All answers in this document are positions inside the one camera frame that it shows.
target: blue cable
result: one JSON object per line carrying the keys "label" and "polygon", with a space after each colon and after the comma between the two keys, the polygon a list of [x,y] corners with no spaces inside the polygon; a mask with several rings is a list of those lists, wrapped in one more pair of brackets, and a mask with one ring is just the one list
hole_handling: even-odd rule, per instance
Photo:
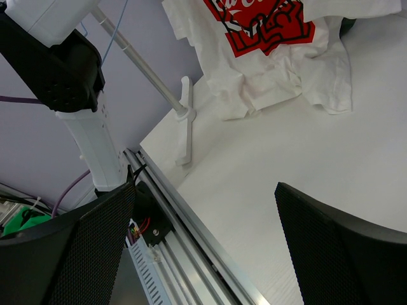
{"label": "blue cable", "polygon": [[81,25],[82,25],[82,29],[85,31],[85,34],[83,35],[83,37],[87,37],[87,35],[89,34],[88,33],[88,30],[86,29],[86,27],[83,25],[83,22],[81,21]]}
{"label": "blue cable", "polygon": [[121,11],[121,15],[120,15],[119,21],[118,21],[118,23],[117,23],[117,25],[116,25],[116,28],[114,29],[114,32],[113,32],[112,38],[110,39],[110,43],[109,43],[109,46],[107,47],[106,53],[105,53],[104,56],[103,56],[102,65],[103,65],[104,61],[106,60],[107,54],[108,54],[109,51],[110,51],[110,47],[112,47],[112,44],[113,44],[113,41],[114,41],[114,37],[116,37],[117,31],[119,30],[119,26],[120,26],[120,23],[121,23],[121,19],[123,18],[123,15],[125,14],[125,10],[126,10],[127,3],[128,3],[128,0],[126,0],[125,5],[124,5],[124,7],[123,7],[123,10]]}

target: white stand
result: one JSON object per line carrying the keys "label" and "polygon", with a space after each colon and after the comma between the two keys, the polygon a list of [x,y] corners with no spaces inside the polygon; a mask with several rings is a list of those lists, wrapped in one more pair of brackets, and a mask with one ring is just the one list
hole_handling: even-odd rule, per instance
{"label": "white stand", "polygon": [[192,82],[187,76],[182,78],[183,94],[181,102],[175,98],[172,92],[164,85],[162,80],[154,73],[144,59],[136,52],[134,47],[126,40],[120,31],[115,31],[115,26],[102,12],[99,7],[92,11],[92,15],[101,24],[103,29],[110,35],[114,36],[114,41],[118,44],[121,50],[135,64],[150,83],[162,94],[162,96],[171,104],[176,111],[176,120],[179,122],[179,139],[178,150],[176,154],[176,165],[181,166],[191,161],[192,151],[192,121],[197,113],[192,108]]}

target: robotic arm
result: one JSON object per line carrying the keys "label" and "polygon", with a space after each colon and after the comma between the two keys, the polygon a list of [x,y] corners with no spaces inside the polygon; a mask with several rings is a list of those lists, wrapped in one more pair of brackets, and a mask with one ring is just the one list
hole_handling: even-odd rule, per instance
{"label": "robotic arm", "polygon": [[100,54],[78,31],[100,0],[0,3],[0,53],[72,133],[100,192],[122,185],[127,161],[114,145]]}

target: white table surface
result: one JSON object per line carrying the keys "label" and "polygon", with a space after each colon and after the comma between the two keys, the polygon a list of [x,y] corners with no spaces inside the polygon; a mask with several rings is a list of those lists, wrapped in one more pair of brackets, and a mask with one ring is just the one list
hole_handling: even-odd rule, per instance
{"label": "white table surface", "polygon": [[344,38],[354,111],[302,97],[220,121],[194,87],[193,161],[175,166],[170,112],[142,147],[271,304],[302,304],[274,190],[287,182],[368,221],[407,232],[407,19],[358,20]]}

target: green object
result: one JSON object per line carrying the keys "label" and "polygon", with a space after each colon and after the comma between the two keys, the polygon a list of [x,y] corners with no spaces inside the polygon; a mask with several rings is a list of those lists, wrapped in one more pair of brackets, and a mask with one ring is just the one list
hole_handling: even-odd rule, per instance
{"label": "green object", "polygon": [[43,222],[46,222],[51,219],[51,216],[49,215],[41,215],[41,216],[34,216],[32,215],[23,225],[24,217],[23,213],[24,211],[28,211],[29,208],[23,207],[19,213],[14,216],[12,220],[4,227],[4,235],[15,233],[17,231],[21,231],[24,229],[28,229],[29,227],[34,227],[38,224],[42,224]]}

